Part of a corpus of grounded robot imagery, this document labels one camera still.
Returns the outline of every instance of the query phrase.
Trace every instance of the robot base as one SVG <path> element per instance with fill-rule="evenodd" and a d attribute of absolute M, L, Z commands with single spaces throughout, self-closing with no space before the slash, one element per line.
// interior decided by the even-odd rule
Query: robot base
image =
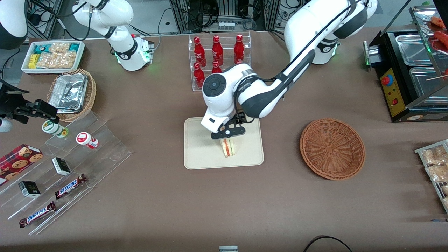
<path fill-rule="evenodd" d="M 120 60 L 115 54 L 118 63 L 128 71 L 137 71 L 144 67 L 146 64 L 152 63 L 152 57 L 154 55 L 154 43 L 149 43 L 147 40 L 141 38 L 134 38 L 137 41 L 137 50 L 131 56 L 129 60 Z"/>

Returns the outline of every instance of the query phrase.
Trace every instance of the wicker basket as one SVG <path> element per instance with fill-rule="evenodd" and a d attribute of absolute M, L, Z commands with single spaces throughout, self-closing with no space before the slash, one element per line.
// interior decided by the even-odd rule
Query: wicker basket
<path fill-rule="evenodd" d="M 92 75 L 90 75 L 89 72 L 87 72 L 83 69 L 76 69 L 73 71 L 63 73 L 62 75 L 68 75 L 68 74 L 84 74 L 89 78 L 89 82 L 87 84 L 86 97 L 84 98 L 84 106 L 83 106 L 82 111 L 78 114 L 58 114 L 60 120 L 63 122 L 73 122 L 77 118 L 87 115 L 93 107 L 93 103 L 95 102 L 95 95 L 96 95 L 96 83 L 95 83 L 95 80 L 92 78 Z M 56 80 L 53 82 L 53 84 L 50 88 L 50 91 L 48 92 L 47 102 L 50 101 L 50 97 L 52 96 L 55 83 L 56 83 Z"/>
<path fill-rule="evenodd" d="M 353 177 L 366 158 L 358 133 L 346 123 L 331 118 L 306 126 L 300 137 L 300 152 L 315 173 L 331 180 Z"/>

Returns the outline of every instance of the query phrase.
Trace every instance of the yellow control panel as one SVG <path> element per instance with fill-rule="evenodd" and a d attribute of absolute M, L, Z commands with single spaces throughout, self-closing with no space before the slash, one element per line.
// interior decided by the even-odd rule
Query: yellow control panel
<path fill-rule="evenodd" d="M 381 86 L 383 87 L 384 95 L 386 96 L 389 111 L 394 117 L 402 112 L 406 106 L 403 102 L 403 97 L 401 96 L 400 89 L 396 83 L 392 68 L 381 76 L 379 80 L 381 81 Z"/>

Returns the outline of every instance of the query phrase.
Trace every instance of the brown table surface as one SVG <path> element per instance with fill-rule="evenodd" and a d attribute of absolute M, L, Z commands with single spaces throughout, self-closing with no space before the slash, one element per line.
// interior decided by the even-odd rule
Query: brown table surface
<path fill-rule="evenodd" d="M 188 170 L 184 121 L 206 106 L 190 83 L 188 36 L 168 36 L 154 63 L 127 72 L 106 40 L 86 40 L 82 68 L 97 83 L 93 110 L 134 154 L 97 188 L 37 236 L 0 212 L 1 251 L 302 251 L 317 235 L 332 235 L 354 251 L 447 251 L 448 223 L 414 149 L 448 139 L 447 123 L 391 123 L 374 71 L 363 68 L 362 42 L 378 28 L 343 40 L 337 54 L 313 65 L 261 120 L 264 163 Z M 284 43 L 252 32 L 252 66 L 262 77 L 289 61 Z M 45 98 L 55 76 L 23 74 L 29 100 Z M 354 177 L 329 181 L 314 174 L 298 150 L 312 120 L 350 124 L 366 146 Z M 14 123 L 1 135 L 0 153 L 21 143 L 40 146 L 42 119 Z M 321 240 L 309 251 L 344 251 Z"/>

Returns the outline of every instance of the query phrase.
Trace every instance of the red bottle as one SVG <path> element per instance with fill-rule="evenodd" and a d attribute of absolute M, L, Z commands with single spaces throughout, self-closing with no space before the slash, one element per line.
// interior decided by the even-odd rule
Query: red bottle
<path fill-rule="evenodd" d="M 237 42 L 235 43 L 235 46 L 233 47 L 233 62 L 235 64 L 240 64 L 244 60 L 244 44 L 243 44 L 243 35 L 238 34 L 237 35 Z"/>
<path fill-rule="evenodd" d="M 223 46 L 221 45 L 220 37 L 218 35 L 213 36 L 213 48 L 211 49 L 211 52 L 213 53 L 213 60 L 218 61 L 219 65 L 223 65 Z"/>
<path fill-rule="evenodd" d="M 201 45 L 201 40 L 199 37 L 195 37 L 193 39 L 194 41 L 194 57 L 196 58 L 196 61 L 201 64 L 202 67 L 205 67 L 207 65 L 207 60 L 205 59 L 205 50 L 204 47 Z"/>
<path fill-rule="evenodd" d="M 202 71 L 199 63 L 195 62 L 193 66 L 194 66 L 193 75 L 194 75 L 194 80 L 196 81 L 196 85 L 199 88 L 202 88 L 202 85 L 204 84 L 204 80 L 205 80 L 204 72 Z"/>
<path fill-rule="evenodd" d="M 222 73 L 223 71 L 220 68 L 220 64 L 218 61 L 213 61 L 213 69 L 211 70 L 212 74 Z"/>

